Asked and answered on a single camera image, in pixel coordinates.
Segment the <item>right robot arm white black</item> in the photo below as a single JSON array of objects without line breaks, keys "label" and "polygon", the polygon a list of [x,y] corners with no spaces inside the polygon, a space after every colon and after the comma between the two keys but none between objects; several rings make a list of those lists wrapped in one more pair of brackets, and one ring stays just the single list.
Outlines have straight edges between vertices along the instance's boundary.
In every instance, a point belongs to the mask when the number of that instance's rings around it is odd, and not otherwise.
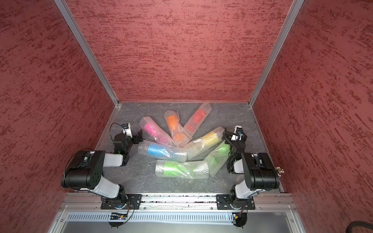
[{"label": "right robot arm white black", "polygon": [[244,175],[244,180],[231,188],[229,204],[233,209],[254,209],[253,196],[279,188],[278,170],[267,153],[245,151],[247,135],[241,127],[233,133],[225,130],[222,138],[230,147],[226,161],[228,173]]}]

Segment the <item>yellow glass in bubble wrap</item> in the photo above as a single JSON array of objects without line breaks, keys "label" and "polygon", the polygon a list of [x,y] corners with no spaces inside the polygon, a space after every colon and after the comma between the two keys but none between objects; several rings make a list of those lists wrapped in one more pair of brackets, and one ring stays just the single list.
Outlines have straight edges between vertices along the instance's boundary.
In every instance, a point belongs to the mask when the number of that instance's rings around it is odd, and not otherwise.
[{"label": "yellow glass in bubble wrap", "polygon": [[187,155],[187,160],[192,160],[199,154],[221,143],[223,132],[224,128],[217,127],[203,137],[190,141],[185,147],[183,147],[183,150]]}]

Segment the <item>pink glass in bubble wrap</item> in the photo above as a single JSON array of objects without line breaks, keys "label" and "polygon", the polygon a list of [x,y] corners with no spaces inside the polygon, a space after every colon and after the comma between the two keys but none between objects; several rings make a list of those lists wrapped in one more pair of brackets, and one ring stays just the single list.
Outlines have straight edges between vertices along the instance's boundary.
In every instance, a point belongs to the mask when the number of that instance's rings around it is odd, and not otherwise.
[{"label": "pink glass in bubble wrap", "polygon": [[144,116],[140,122],[140,127],[149,134],[158,144],[173,146],[173,140],[158,124],[150,117]]}]

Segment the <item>right aluminium corner post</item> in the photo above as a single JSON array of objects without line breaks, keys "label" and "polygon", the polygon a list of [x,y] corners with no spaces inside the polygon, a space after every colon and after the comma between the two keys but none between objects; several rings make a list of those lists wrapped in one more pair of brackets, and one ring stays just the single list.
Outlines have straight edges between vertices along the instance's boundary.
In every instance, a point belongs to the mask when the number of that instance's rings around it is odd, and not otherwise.
[{"label": "right aluminium corner post", "polygon": [[290,6],[290,9],[288,11],[288,14],[284,20],[284,23],[281,27],[281,30],[277,36],[277,39],[274,43],[274,46],[271,50],[271,53],[268,57],[268,60],[264,66],[264,69],[259,77],[259,80],[254,88],[254,91],[248,101],[248,104],[250,106],[250,108],[253,108],[254,106],[254,103],[259,95],[259,92],[261,90],[261,88],[263,87],[271,69],[272,69],[272,66],[273,64],[275,63],[276,61],[276,58],[279,54],[279,52],[281,51],[281,48],[287,38],[287,35],[289,33],[289,31],[291,30],[292,28],[292,25],[294,24],[295,22],[295,19],[302,7],[304,3],[304,0],[294,0]]}]

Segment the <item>clear bubble wrap sheet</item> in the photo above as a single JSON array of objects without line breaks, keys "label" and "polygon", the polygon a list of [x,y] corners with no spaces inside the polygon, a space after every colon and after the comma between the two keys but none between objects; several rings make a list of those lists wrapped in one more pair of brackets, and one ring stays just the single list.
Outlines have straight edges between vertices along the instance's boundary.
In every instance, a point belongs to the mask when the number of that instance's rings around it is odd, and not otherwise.
[{"label": "clear bubble wrap sheet", "polygon": [[157,160],[155,175],[163,178],[207,179],[209,178],[208,164],[205,161],[177,161]]}]

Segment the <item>light green wine glass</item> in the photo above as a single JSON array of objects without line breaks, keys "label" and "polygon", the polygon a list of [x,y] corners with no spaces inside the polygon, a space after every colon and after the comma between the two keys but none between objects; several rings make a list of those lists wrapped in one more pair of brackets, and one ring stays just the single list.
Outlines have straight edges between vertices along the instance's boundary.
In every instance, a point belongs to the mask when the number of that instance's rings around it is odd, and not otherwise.
[{"label": "light green wine glass", "polygon": [[192,168],[189,163],[179,163],[176,161],[166,162],[163,167],[164,177],[169,178],[190,178]]}]

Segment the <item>left aluminium corner post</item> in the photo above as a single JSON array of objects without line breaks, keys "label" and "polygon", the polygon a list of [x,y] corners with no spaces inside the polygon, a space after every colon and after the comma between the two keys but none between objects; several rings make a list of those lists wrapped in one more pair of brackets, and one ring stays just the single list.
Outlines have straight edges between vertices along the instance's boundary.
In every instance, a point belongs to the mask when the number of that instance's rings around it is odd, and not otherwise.
[{"label": "left aluminium corner post", "polygon": [[74,37],[78,41],[80,47],[82,48],[84,54],[86,55],[88,61],[90,62],[92,68],[94,69],[95,73],[97,74],[98,78],[100,79],[101,83],[103,84],[106,92],[108,93],[110,99],[114,103],[115,108],[119,106],[119,99],[115,94],[109,80],[107,79],[103,69],[101,68],[97,58],[95,57],[92,49],[90,48],[85,36],[83,35],[81,29],[78,26],[75,18],[73,17],[72,12],[70,11],[66,1],[63,0],[54,0],[58,10],[62,14],[64,20],[68,24],[71,32],[73,33]]}]

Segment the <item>aluminium corner post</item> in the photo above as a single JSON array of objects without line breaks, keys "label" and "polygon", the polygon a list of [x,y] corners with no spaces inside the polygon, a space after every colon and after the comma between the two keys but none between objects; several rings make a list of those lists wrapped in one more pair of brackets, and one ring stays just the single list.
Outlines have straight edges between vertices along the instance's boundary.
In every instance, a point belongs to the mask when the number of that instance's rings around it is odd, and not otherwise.
[{"label": "aluminium corner post", "polygon": [[271,69],[272,69],[272,66],[273,64],[275,63],[276,61],[276,58],[279,54],[279,52],[281,51],[281,48],[287,38],[287,35],[289,33],[289,31],[291,30],[292,28],[292,25],[294,24],[295,22],[295,19],[302,7],[304,3],[304,0],[294,0],[290,6],[290,9],[288,11],[288,14],[284,20],[284,23],[281,27],[281,30],[277,36],[277,39],[274,43],[274,46],[271,50],[271,53],[268,57],[268,60],[264,66],[264,69],[259,77],[259,80],[254,88],[254,91],[248,101],[248,104],[250,106],[250,108],[253,108],[254,106],[254,103],[259,95],[259,92],[261,90],[261,88],[263,87]]},{"label": "aluminium corner post", "polygon": [[103,69],[101,68],[97,58],[95,57],[92,49],[90,48],[85,36],[83,35],[81,29],[78,26],[75,18],[73,17],[72,12],[70,11],[66,1],[63,0],[54,0],[58,10],[62,14],[64,20],[68,24],[71,32],[73,33],[74,37],[78,41],[80,47],[82,48],[84,54],[86,55],[88,61],[90,62],[92,68],[94,69],[95,73],[97,74],[98,78],[100,79],[101,83],[103,84],[106,92],[108,93],[110,99],[114,103],[115,108],[119,106],[119,99],[115,94],[109,80],[107,79]]}]

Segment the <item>left base wiring board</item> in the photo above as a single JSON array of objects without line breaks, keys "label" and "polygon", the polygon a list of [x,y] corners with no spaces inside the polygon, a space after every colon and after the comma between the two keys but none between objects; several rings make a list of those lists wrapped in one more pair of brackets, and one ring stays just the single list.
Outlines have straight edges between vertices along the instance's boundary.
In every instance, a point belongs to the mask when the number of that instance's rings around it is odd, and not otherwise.
[{"label": "left base wiring board", "polygon": [[128,214],[125,213],[111,213],[108,223],[113,228],[118,228],[127,221]]}]

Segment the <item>aluminium front rail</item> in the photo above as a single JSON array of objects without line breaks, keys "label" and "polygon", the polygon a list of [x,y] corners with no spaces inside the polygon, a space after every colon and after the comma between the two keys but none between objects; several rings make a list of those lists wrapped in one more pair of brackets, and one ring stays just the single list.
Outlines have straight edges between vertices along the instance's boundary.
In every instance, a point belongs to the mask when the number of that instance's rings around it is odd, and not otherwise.
[{"label": "aluminium front rail", "polygon": [[[218,210],[213,193],[143,193],[137,212],[240,212],[240,210]],[[248,212],[298,212],[291,194],[261,193],[253,196],[255,210]],[[68,193],[60,212],[109,212],[102,210],[101,197],[92,193]]]}]

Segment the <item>blue glass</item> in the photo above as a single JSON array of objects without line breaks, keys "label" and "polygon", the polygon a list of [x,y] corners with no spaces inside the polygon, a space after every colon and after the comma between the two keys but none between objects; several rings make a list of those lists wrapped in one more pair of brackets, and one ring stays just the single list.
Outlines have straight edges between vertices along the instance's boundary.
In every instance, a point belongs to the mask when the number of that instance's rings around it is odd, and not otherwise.
[{"label": "blue glass", "polygon": [[169,147],[151,141],[144,141],[139,144],[138,153],[160,160],[171,160],[186,162],[187,153],[178,147]]}]

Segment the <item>red glass in bubble wrap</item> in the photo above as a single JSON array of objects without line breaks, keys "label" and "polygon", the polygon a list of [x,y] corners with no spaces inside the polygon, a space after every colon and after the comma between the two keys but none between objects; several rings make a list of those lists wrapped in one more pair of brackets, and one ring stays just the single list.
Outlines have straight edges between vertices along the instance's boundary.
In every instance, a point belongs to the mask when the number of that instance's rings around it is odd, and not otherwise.
[{"label": "red glass in bubble wrap", "polygon": [[200,128],[211,111],[211,105],[209,103],[203,103],[191,116],[191,118],[183,127],[190,137],[192,137],[197,132],[197,130]]}]

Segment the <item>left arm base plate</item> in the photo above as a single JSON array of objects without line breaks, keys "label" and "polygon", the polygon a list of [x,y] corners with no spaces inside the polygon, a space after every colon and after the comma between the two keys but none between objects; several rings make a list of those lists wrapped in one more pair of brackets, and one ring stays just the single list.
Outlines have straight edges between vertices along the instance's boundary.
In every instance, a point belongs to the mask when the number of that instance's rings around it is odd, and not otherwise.
[{"label": "left arm base plate", "polygon": [[102,210],[138,210],[141,203],[141,194],[126,194],[125,200],[120,198],[108,199],[102,198]]}]

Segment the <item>dark green glass in wrap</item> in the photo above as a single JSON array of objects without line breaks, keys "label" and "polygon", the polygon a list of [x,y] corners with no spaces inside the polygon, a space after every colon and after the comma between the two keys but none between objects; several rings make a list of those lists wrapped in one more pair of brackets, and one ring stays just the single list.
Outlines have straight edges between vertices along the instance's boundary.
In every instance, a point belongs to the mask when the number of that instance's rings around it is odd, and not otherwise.
[{"label": "dark green glass in wrap", "polygon": [[204,159],[208,166],[208,172],[211,177],[214,177],[216,173],[222,168],[229,157],[230,145],[222,142],[216,149],[214,149]]}]

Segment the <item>right base wiring plug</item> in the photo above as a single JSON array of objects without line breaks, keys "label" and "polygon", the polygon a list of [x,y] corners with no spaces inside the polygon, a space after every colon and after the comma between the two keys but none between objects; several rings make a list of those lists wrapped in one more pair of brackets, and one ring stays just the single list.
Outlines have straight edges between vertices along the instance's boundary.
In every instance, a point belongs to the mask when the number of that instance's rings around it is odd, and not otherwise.
[{"label": "right base wiring plug", "polygon": [[247,214],[233,214],[233,225],[239,228],[243,228],[247,223]]}]

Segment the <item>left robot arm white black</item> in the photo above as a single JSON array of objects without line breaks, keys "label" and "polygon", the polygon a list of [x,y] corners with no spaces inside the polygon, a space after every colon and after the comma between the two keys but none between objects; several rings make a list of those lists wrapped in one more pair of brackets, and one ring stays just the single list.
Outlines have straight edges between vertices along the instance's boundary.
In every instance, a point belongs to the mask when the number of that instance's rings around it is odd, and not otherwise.
[{"label": "left robot arm white black", "polygon": [[136,135],[130,129],[112,138],[114,152],[104,150],[80,150],[66,166],[61,185],[78,191],[94,193],[102,198],[102,202],[114,209],[130,207],[130,201],[124,187],[104,177],[103,168],[125,167],[129,162],[129,152],[135,144],[143,142],[142,130]]}]

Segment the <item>orange glass in bubble wrap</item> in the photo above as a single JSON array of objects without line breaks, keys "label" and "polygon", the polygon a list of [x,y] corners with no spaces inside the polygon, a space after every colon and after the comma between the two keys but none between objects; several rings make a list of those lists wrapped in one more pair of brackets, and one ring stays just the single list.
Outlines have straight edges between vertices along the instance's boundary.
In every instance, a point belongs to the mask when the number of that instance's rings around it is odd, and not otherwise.
[{"label": "orange glass in bubble wrap", "polygon": [[191,136],[181,126],[179,114],[173,110],[167,110],[164,118],[169,127],[174,145],[179,148],[186,146],[191,141]]}]

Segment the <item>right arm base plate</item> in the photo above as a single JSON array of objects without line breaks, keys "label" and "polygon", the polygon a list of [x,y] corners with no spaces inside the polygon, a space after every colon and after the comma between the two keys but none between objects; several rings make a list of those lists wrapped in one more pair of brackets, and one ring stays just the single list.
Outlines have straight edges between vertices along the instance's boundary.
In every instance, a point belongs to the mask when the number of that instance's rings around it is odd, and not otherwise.
[{"label": "right arm base plate", "polygon": [[255,210],[253,198],[236,199],[228,194],[218,194],[216,202],[218,210]]}]

